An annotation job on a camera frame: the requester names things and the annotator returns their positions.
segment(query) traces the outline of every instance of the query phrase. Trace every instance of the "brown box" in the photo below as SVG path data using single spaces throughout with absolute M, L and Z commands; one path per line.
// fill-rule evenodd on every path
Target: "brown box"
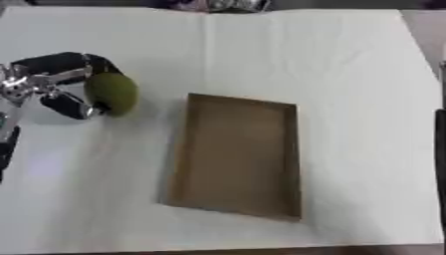
M 301 217 L 295 105 L 190 94 L 169 205 Z

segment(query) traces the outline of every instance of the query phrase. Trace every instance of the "white surface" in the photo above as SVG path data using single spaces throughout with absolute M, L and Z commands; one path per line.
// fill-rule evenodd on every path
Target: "white surface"
M 440 89 L 397 11 L 11 8 L 0 34 L 0 63 L 99 54 L 141 93 L 121 120 L 31 107 L 0 186 L 0 253 L 441 241 Z M 300 105 L 301 223 L 156 203 L 189 92 Z

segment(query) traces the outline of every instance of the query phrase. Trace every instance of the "white table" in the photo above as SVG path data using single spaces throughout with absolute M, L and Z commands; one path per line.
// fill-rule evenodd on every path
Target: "white table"
M 0 63 L 98 54 L 141 94 L 120 120 L 30 107 L 0 186 L 0 253 L 441 242 L 440 87 L 397 11 L 16 7 L 0 35 Z M 300 106 L 302 222 L 156 202 L 189 92 Z

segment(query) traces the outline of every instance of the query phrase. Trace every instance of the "tabletop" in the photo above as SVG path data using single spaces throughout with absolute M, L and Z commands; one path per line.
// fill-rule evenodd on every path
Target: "tabletop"
M 440 86 L 396 10 L 8 8 L 0 63 L 75 51 L 139 85 L 122 119 L 36 102 L 0 186 L 0 253 L 438 243 Z M 299 106 L 303 219 L 160 204 L 188 93 Z

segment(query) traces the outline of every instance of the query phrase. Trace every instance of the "black object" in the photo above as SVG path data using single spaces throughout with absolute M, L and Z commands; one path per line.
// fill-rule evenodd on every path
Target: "black object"
M 3 170 L 6 169 L 11 162 L 12 154 L 19 139 L 20 127 L 16 126 L 12 135 L 7 142 L 0 142 L 0 183 L 3 180 Z
M 70 93 L 61 93 L 56 97 L 44 96 L 40 99 L 42 105 L 50 108 L 59 114 L 76 120 L 85 120 L 84 106 L 82 99 Z
M 446 9 L 446 0 L 431 0 L 424 4 L 424 6 L 430 10 Z
M 446 110 L 435 114 L 435 167 L 443 234 L 446 238 Z

